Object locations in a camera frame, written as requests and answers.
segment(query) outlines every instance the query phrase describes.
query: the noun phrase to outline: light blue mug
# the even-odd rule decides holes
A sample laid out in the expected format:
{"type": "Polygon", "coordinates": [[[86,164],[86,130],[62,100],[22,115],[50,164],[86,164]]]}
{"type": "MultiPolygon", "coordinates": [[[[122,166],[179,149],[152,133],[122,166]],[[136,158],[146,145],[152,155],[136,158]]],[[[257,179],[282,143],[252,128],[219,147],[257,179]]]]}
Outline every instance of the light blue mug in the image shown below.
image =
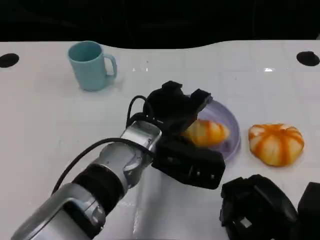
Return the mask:
{"type": "Polygon", "coordinates": [[[72,65],[75,78],[81,89],[98,91],[117,76],[117,63],[114,56],[103,53],[99,43],[82,41],[70,47],[68,58],[72,65]],[[110,59],[113,75],[107,75],[105,58],[110,59]]]}

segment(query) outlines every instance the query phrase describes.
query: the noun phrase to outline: orange and white toy food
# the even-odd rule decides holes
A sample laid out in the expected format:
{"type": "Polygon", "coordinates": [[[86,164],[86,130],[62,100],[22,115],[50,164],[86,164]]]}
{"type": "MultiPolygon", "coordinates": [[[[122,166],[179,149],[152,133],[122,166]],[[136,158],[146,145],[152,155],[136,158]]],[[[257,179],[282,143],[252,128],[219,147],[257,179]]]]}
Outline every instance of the orange and white toy food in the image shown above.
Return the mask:
{"type": "Polygon", "coordinates": [[[229,129],[221,123],[197,119],[183,133],[183,136],[198,147],[210,147],[222,143],[229,134],[229,129]]]}
{"type": "Polygon", "coordinates": [[[251,152],[265,164],[282,167],[302,153],[305,141],[297,128],[287,124],[253,125],[249,129],[251,152]]]}

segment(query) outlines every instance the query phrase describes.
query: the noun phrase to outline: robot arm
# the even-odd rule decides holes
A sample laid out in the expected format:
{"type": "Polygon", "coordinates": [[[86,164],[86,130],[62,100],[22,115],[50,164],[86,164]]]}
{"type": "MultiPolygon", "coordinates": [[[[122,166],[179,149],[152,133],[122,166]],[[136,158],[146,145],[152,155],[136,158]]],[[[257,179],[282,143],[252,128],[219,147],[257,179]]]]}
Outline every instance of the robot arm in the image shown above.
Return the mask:
{"type": "Polygon", "coordinates": [[[199,89],[186,96],[181,87],[167,82],[152,92],[147,101],[154,111],[153,118],[146,118],[150,110],[146,107],[144,114],[130,118],[120,137],[147,149],[152,156],[123,141],[108,144],[72,183],[62,186],[38,208],[11,240],[93,239],[102,230],[107,215],[151,163],[181,183],[217,188],[225,170],[222,155],[198,149],[179,138],[212,98],[199,89]]]}

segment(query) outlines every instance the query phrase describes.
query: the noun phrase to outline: black cable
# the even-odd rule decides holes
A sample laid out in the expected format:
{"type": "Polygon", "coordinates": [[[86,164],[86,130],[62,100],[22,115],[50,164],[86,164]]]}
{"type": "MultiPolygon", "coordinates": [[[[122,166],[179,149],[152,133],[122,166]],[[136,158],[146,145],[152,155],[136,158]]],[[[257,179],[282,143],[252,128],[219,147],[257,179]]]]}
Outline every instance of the black cable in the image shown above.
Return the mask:
{"type": "Polygon", "coordinates": [[[67,167],[66,169],[63,171],[63,173],[61,174],[61,176],[59,177],[58,181],[56,182],[52,194],[54,194],[60,187],[61,183],[63,182],[63,180],[65,179],[65,177],[67,176],[67,174],[70,172],[70,170],[80,161],[81,158],[83,158],[87,153],[89,153],[90,151],[92,151],[93,149],[95,149],[96,147],[102,145],[102,144],[107,144],[107,143],[122,143],[122,144],[126,144],[129,145],[131,147],[137,148],[139,149],[141,152],[143,152],[144,154],[148,154],[149,156],[151,156],[152,158],[155,156],[155,154],[153,152],[151,152],[150,150],[148,150],[147,148],[145,148],[144,146],[128,140],[128,139],[124,139],[124,138],[119,138],[119,137],[113,137],[113,138],[106,138],[106,139],[102,139],[100,141],[97,141],[96,143],[92,144],[91,146],[89,146],[87,149],[85,149],[83,152],[81,152],[67,167]]]}
{"type": "Polygon", "coordinates": [[[130,104],[129,104],[128,113],[127,113],[127,115],[126,115],[126,123],[125,123],[125,127],[126,127],[126,128],[129,127],[128,123],[129,123],[129,119],[130,119],[130,116],[131,116],[131,109],[132,109],[132,106],[133,106],[134,102],[135,102],[137,99],[142,99],[142,100],[144,100],[144,102],[145,102],[145,104],[146,104],[146,107],[147,107],[148,110],[149,110],[149,118],[150,118],[150,119],[153,119],[153,118],[154,118],[154,111],[152,110],[152,107],[151,107],[150,103],[147,101],[147,98],[146,98],[145,96],[142,96],[142,95],[137,95],[137,96],[135,96],[135,97],[131,100],[131,102],[130,102],[130,104]]]}
{"type": "Polygon", "coordinates": [[[252,37],[255,39],[256,37],[256,8],[257,8],[257,0],[254,0],[253,10],[252,10],[252,37]]]}
{"type": "Polygon", "coordinates": [[[121,5],[122,5],[122,7],[123,7],[123,14],[124,14],[123,17],[124,17],[124,24],[125,24],[126,31],[127,31],[128,35],[129,35],[129,38],[131,39],[134,47],[135,47],[136,49],[139,49],[140,47],[138,46],[137,42],[135,41],[135,39],[134,39],[134,37],[133,37],[133,35],[132,35],[132,33],[131,33],[129,24],[128,24],[128,18],[127,18],[127,10],[126,10],[126,2],[125,2],[125,0],[121,0],[121,5]]]}

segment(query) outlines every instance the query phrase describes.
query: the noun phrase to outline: mug handle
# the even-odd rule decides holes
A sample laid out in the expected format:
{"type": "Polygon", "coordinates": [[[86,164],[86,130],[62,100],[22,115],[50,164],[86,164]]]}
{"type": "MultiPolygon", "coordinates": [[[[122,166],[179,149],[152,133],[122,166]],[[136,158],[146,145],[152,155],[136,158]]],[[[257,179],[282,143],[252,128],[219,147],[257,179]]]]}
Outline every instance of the mug handle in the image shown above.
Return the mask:
{"type": "Polygon", "coordinates": [[[103,54],[103,57],[106,59],[110,59],[111,63],[112,63],[112,67],[113,67],[113,75],[112,76],[108,76],[108,77],[113,77],[115,78],[117,76],[118,73],[118,67],[117,67],[117,63],[116,63],[116,59],[114,56],[112,56],[111,54],[103,54]]]}

